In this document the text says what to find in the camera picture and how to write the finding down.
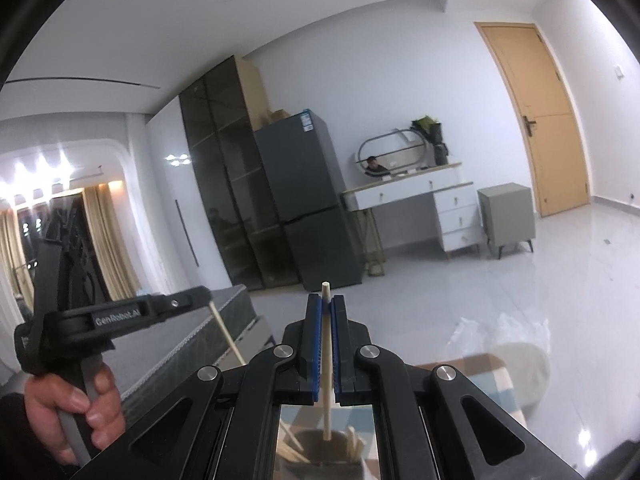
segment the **gray refrigerator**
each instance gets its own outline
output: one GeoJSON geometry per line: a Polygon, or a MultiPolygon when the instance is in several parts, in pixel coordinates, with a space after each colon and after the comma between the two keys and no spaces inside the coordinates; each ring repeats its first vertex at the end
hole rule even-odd
{"type": "Polygon", "coordinates": [[[305,110],[265,126],[255,140],[305,289],[361,283],[362,245],[342,203],[344,180],[325,122],[305,110]]]}

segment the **curtain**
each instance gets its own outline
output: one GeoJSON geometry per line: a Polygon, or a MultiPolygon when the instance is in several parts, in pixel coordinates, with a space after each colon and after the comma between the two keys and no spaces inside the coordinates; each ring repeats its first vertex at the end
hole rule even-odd
{"type": "Polygon", "coordinates": [[[95,255],[111,300],[133,298],[140,282],[122,240],[108,184],[85,187],[82,199],[95,255]]]}
{"type": "Polygon", "coordinates": [[[33,310],[33,282],[22,250],[18,215],[13,209],[2,211],[0,214],[0,251],[12,291],[14,294],[21,294],[24,303],[33,310]]]}
{"type": "Polygon", "coordinates": [[[24,261],[17,215],[11,209],[0,212],[0,253],[4,267],[0,269],[0,361],[16,372],[20,365],[15,357],[14,329],[24,320],[15,294],[22,294],[33,310],[33,283],[24,261]]]}

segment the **desk drawer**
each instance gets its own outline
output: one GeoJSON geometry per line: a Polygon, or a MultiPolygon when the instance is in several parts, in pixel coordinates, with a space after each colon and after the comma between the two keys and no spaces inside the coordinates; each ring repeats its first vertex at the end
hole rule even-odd
{"type": "Polygon", "coordinates": [[[474,225],[467,229],[458,229],[450,233],[444,233],[440,236],[440,245],[445,251],[455,251],[469,245],[475,245],[482,242],[482,227],[474,225]]]}
{"type": "Polygon", "coordinates": [[[446,168],[444,170],[430,171],[428,173],[398,178],[397,180],[392,179],[378,186],[354,191],[353,198],[346,197],[346,202],[349,210],[355,210],[354,207],[362,210],[368,207],[396,202],[397,200],[409,198],[410,196],[430,193],[444,187],[455,186],[457,183],[458,173],[456,168],[446,168]]]}
{"type": "Polygon", "coordinates": [[[468,205],[452,211],[438,213],[438,220],[440,221],[440,232],[450,233],[458,229],[479,226],[480,211],[477,205],[468,205]]]}
{"type": "Polygon", "coordinates": [[[437,211],[450,211],[478,203],[476,188],[473,184],[453,187],[433,194],[437,211]]]}

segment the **human hand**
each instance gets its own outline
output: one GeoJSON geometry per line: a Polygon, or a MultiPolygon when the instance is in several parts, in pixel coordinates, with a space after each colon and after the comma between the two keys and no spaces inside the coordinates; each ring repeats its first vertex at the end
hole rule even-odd
{"type": "Polygon", "coordinates": [[[107,365],[94,377],[95,391],[100,395],[93,403],[86,394],[57,375],[30,378],[24,388],[24,407],[33,433],[63,464],[78,463],[60,426],[58,410],[84,413],[93,433],[91,440],[103,450],[124,433],[125,422],[120,393],[107,365]]]}

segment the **dark glass cabinet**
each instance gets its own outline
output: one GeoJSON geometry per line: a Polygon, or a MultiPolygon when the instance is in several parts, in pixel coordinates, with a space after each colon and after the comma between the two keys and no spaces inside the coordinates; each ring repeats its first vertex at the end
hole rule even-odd
{"type": "Polygon", "coordinates": [[[254,138],[268,117],[257,69],[230,57],[185,89],[180,106],[202,202],[231,282],[249,290],[298,283],[254,138]]]}

